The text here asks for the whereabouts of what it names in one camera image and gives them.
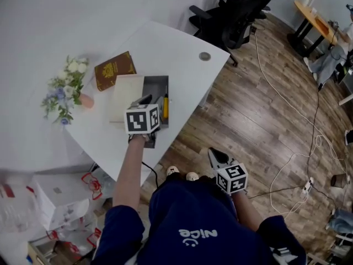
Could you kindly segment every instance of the blue shirt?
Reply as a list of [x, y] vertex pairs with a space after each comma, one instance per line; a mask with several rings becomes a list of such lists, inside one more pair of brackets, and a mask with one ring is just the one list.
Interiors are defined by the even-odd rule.
[[229, 196], [205, 182], [170, 181], [153, 193], [151, 228], [128, 206], [110, 209], [92, 264], [306, 264], [306, 253], [282, 216], [267, 218], [257, 232], [237, 221]]

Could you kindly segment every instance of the brown book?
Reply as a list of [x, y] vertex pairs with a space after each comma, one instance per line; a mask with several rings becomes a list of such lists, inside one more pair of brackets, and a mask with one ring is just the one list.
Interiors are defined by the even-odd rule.
[[130, 53], [124, 52], [94, 68], [95, 80], [99, 91], [115, 85], [116, 76], [136, 73]]

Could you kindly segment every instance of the wooden table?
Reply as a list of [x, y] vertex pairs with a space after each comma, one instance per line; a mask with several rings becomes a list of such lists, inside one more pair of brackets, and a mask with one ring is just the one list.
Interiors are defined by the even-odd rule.
[[[199, 38], [155, 22], [132, 28], [131, 32], [123, 44], [116, 45], [110, 57], [129, 51], [137, 73], [169, 76], [169, 128], [159, 131], [156, 147], [145, 149], [143, 153], [143, 161], [155, 167], [214, 82], [229, 54]], [[208, 52], [211, 59], [202, 61], [201, 52]], [[94, 86], [93, 108], [75, 107], [74, 121], [66, 129], [94, 162], [117, 179], [128, 135], [125, 129], [109, 123], [108, 109], [114, 88], [100, 92], [95, 78], [90, 83]], [[142, 185], [150, 170], [142, 166], [141, 171]]]
[[[288, 34], [287, 39], [291, 46], [302, 56], [308, 57], [311, 52], [324, 40], [327, 39], [331, 44], [336, 45], [337, 38], [335, 35], [335, 31], [324, 21], [322, 17], [320, 17], [321, 21], [328, 27], [328, 33], [325, 32], [316, 17], [318, 14], [314, 15], [311, 13], [312, 8], [303, 6], [298, 0], [294, 1], [295, 6], [298, 10], [303, 14], [304, 21], [299, 26], [297, 31], [294, 34]], [[315, 27], [321, 34], [321, 36], [315, 41], [315, 43], [310, 46], [308, 49], [303, 45], [304, 37], [309, 33], [309, 31]]]

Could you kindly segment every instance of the white shoe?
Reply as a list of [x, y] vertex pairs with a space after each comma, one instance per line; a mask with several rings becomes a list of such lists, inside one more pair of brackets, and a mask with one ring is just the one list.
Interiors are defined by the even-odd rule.
[[313, 71], [310, 69], [309, 59], [304, 57], [303, 61], [304, 61], [305, 65], [307, 65], [309, 72], [312, 73]]
[[194, 172], [190, 172], [186, 174], [186, 180], [187, 181], [196, 181], [199, 179], [199, 175], [194, 173]]
[[173, 174], [173, 173], [180, 173], [178, 168], [176, 168], [175, 166], [170, 166], [168, 169], [167, 169], [167, 176], [169, 176], [170, 174]]
[[348, 141], [347, 141], [347, 134], [349, 133], [349, 131], [348, 130], [346, 130], [345, 132], [344, 132], [344, 143], [346, 144], [346, 145], [348, 145]]

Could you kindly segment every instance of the person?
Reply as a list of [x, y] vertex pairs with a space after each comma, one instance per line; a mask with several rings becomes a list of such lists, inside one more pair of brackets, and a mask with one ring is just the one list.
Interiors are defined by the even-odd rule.
[[192, 173], [184, 180], [174, 166], [151, 197], [142, 245], [137, 208], [144, 144], [141, 135], [130, 140], [93, 265], [306, 264], [282, 216], [263, 220], [243, 191], [230, 197], [211, 178]]
[[[353, 22], [352, 8], [350, 8], [350, 18]], [[337, 28], [336, 31], [338, 33], [338, 42], [336, 46], [313, 63], [310, 63], [309, 59], [306, 57], [303, 59], [309, 72], [313, 74], [318, 87], [325, 84], [339, 63], [344, 64], [348, 52], [353, 49], [353, 24], [351, 23], [343, 31], [339, 28]]]
[[341, 234], [353, 234], [353, 213], [343, 209], [335, 209], [332, 211], [330, 221], [326, 225]]
[[353, 130], [346, 130], [344, 132], [344, 143], [346, 145], [351, 144], [353, 142]]

